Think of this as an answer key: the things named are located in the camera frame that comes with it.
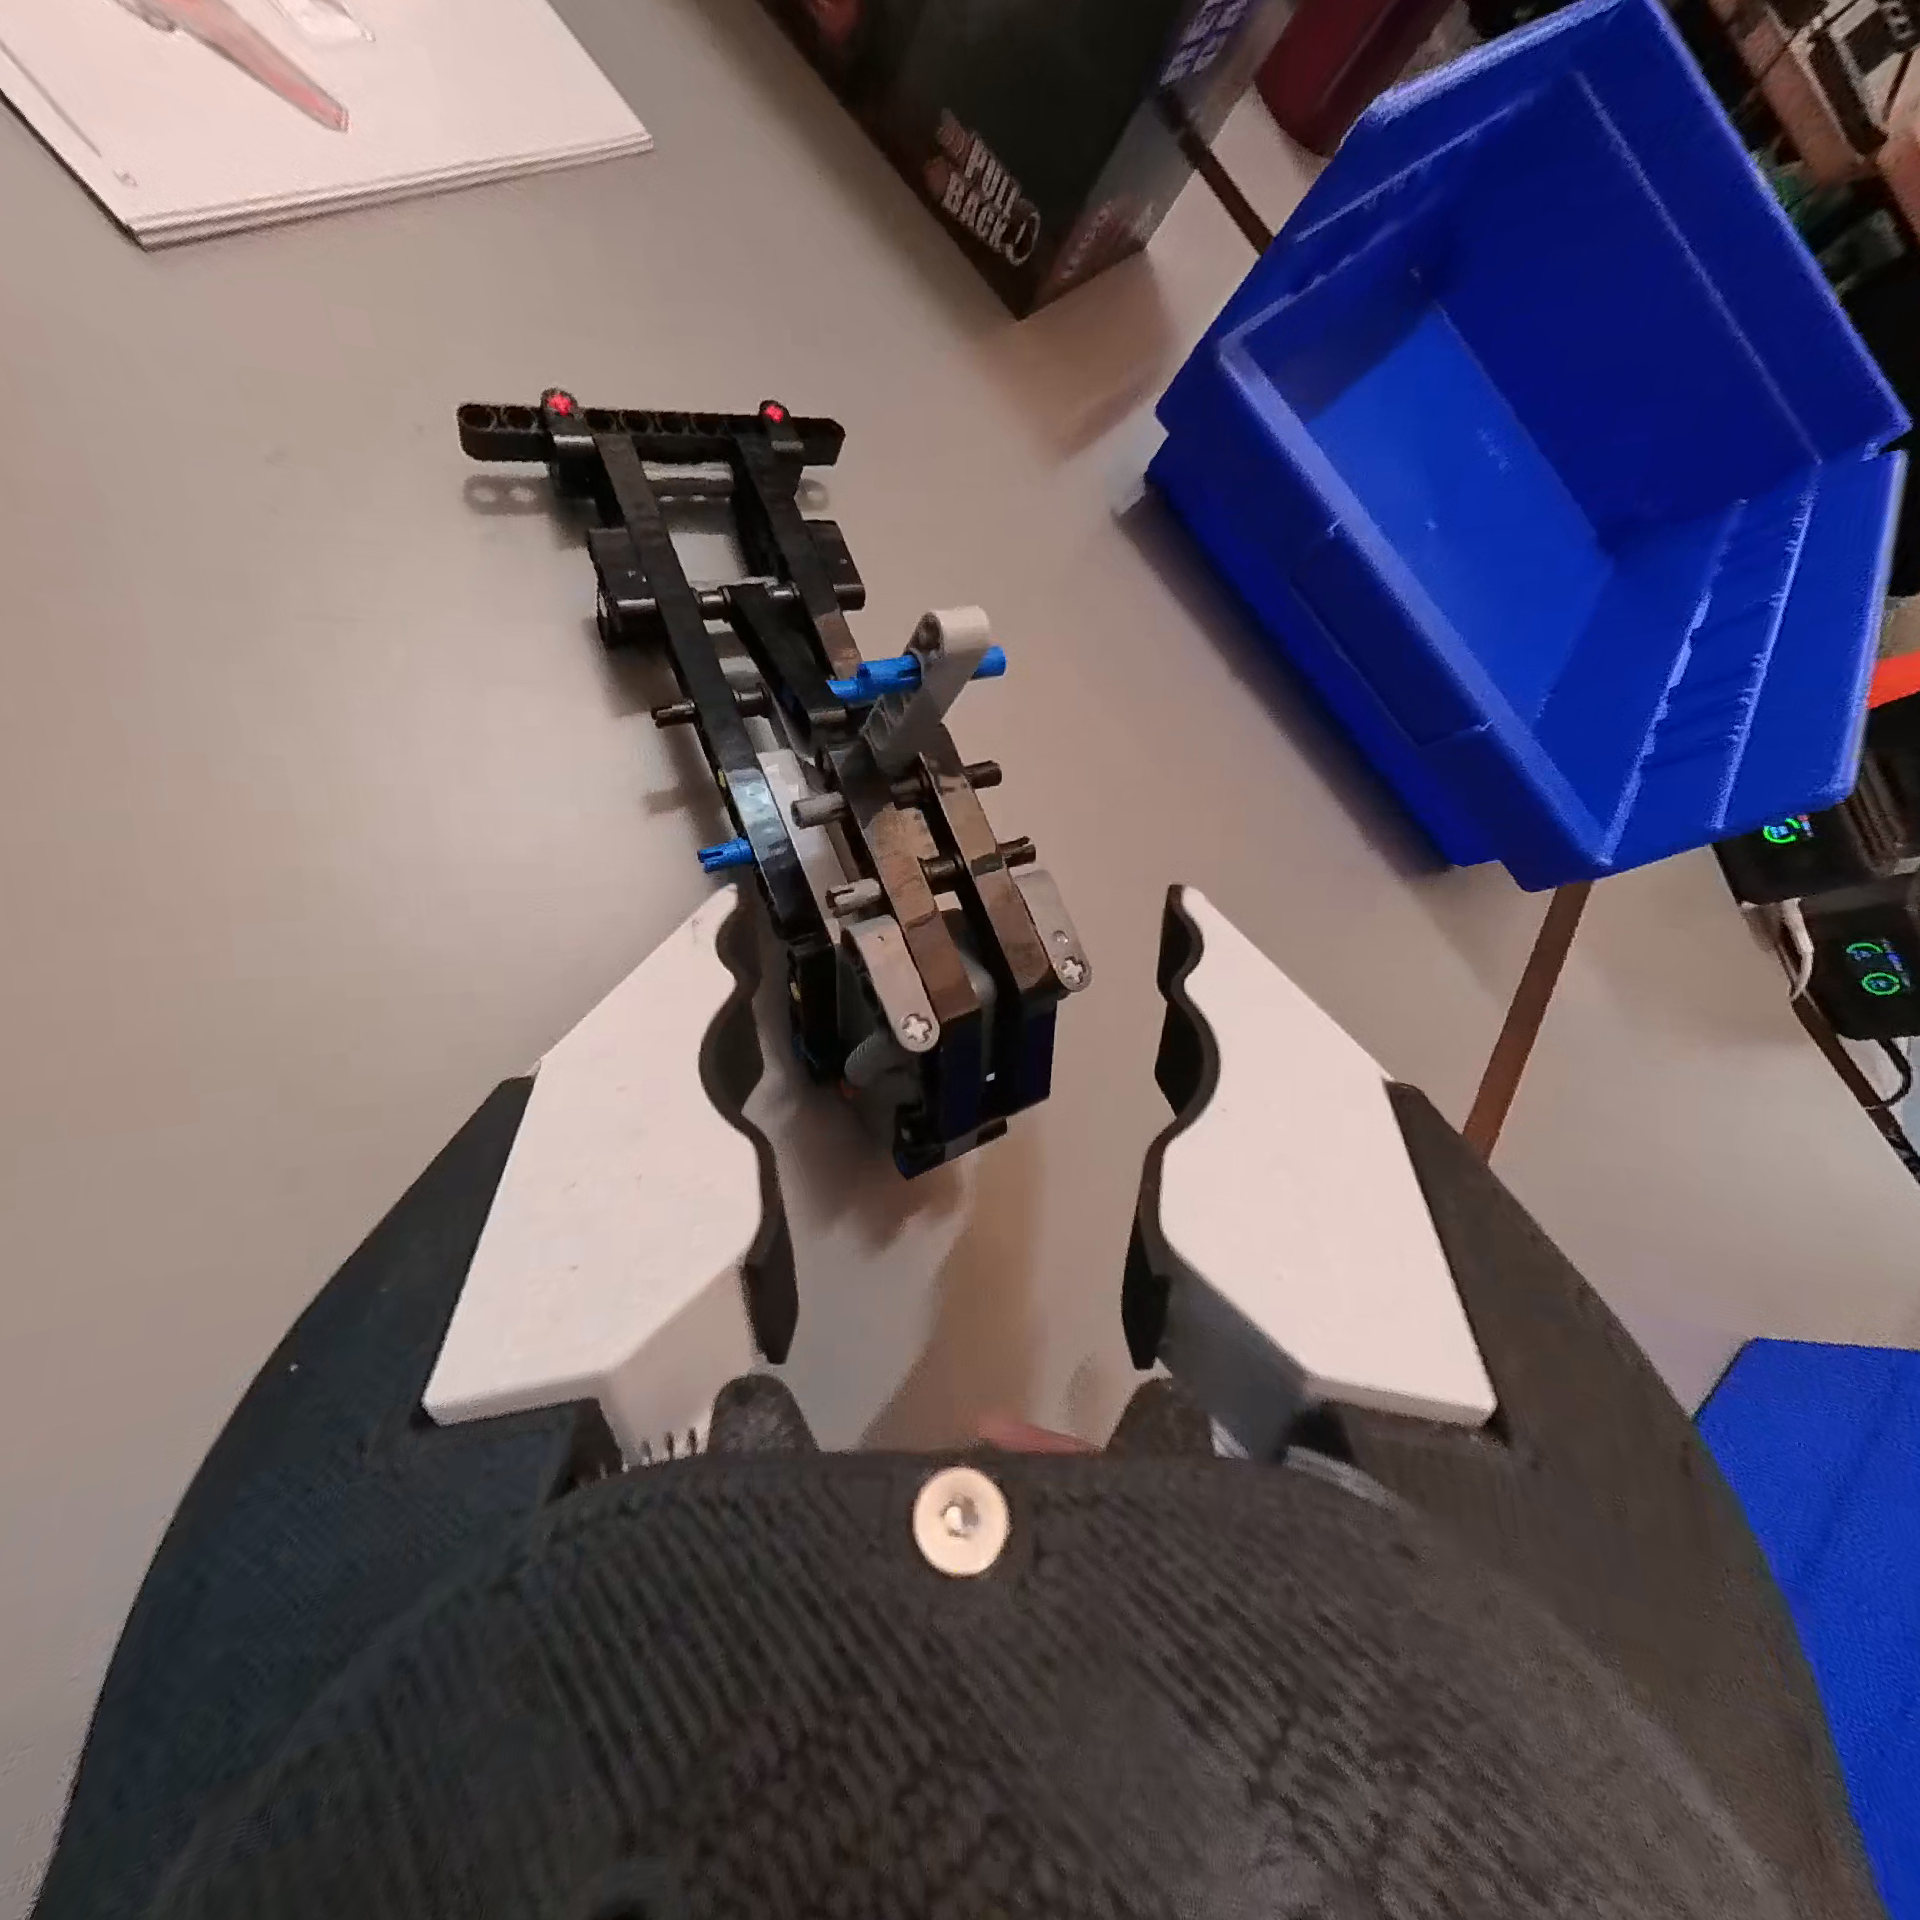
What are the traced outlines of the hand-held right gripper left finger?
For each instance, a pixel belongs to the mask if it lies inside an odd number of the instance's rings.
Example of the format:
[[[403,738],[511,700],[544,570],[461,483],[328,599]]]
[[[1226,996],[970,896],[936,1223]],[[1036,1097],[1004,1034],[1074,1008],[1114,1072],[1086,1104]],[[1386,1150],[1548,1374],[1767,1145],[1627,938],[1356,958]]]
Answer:
[[[543,1059],[422,1394],[438,1429],[593,1407],[706,1448],[800,1289],[763,1077],[756,916],[719,889]]]

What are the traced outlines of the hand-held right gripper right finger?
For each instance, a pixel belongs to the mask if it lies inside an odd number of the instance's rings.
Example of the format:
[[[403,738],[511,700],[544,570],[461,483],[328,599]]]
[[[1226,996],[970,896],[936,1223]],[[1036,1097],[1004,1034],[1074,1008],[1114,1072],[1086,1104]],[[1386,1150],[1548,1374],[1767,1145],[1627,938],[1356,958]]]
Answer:
[[[1386,1069],[1192,885],[1167,892],[1159,991],[1168,1118],[1121,1282],[1135,1367],[1248,1460],[1349,1411],[1489,1429],[1495,1383]]]

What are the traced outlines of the black toy brick chassis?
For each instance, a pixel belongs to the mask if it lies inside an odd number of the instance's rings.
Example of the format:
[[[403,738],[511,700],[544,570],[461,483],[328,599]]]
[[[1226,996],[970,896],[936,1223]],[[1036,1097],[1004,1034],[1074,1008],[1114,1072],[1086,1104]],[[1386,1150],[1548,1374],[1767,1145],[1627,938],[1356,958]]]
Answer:
[[[795,1054],[869,1117],[907,1181],[1001,1138],[1051,1093],[1061,1005],[1092,982],[1058,885],[985,802],[1003,780],[949,730],[1007,672],[978,607],[867,655],[867,584],[809,505],[845,427],[748,412],[467,400],[463,452],[541,469],[574,507],[613,655],[659,658],[731,833],[698,854],[763,903]]]

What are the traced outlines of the grey desk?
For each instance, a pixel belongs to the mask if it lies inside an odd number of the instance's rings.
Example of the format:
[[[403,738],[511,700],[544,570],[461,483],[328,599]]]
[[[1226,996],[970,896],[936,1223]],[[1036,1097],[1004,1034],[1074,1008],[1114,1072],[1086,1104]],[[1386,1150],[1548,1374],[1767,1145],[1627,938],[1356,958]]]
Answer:
[[[1446,875],[1135,489],[1253,263],[1205,187],[1013,322],[761,4],[563,4],[646,157],[137,253],[5,125],[5,1916],[142,1577],[269,1356],[474,1110],[709,896],[698,752],[468,400],[838,418],[878,651],[978,602],[999,759],[1091,946],[1052,1097],[905,1182],[766,1075],[829,1446],[1105,1436],[1168,885],[1468,1113],[1546,915]]]

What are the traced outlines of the black charger with green lights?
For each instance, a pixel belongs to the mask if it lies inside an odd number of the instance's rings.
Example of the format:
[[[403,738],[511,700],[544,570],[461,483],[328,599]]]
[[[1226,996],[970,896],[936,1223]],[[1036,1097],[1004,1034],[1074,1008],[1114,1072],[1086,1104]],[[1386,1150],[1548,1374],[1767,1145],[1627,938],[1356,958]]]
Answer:
[[[1813,901],[1878,876],[1851,802],[1723,839],[1712,853],[1743,907]]]
[[[1875,1044],[1919,1036],[1919,876],[1800,901],[1813,946],[1808,996],[1833,1033]]]

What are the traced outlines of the blue plastic bin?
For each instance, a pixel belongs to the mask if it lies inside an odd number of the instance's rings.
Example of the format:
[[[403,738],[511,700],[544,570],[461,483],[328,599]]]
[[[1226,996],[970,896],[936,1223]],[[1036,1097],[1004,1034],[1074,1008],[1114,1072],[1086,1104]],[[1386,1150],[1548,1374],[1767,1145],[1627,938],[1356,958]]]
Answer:
[[[1919,1914],[1919,1354],[1756,1338],[1697,1431],[1783,1588],[1889,1916]]]
[[[1446,865],[1548,892],[1854,791],[1910,421],[1660,4],[1370,106],[1159,421]]]

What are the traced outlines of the white instruction booklet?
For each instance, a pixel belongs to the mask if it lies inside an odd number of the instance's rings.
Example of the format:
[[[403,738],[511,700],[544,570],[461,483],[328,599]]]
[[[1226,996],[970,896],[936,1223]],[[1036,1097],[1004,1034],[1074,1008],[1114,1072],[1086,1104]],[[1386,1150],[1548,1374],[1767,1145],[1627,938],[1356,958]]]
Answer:
[[[546,2],[7,2],[2,83],[148,253],[655,149]]]

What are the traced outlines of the dark printed toy box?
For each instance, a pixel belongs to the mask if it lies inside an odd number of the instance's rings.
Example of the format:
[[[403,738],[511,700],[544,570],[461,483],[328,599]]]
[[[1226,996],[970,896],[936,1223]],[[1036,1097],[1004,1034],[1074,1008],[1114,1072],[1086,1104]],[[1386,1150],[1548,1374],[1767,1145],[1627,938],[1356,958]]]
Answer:
[[[1140,254],[1289,2],[766,2],[1004,308]]]

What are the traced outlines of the maroon container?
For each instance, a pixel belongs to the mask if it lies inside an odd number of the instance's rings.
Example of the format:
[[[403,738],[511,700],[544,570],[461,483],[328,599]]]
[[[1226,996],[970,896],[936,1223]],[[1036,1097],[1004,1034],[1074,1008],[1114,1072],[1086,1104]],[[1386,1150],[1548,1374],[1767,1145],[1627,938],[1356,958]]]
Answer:
[[[1330,159],[1363,112],[1398,85],[1453,2],[1298,2],[1256,72],[1279,130]]]

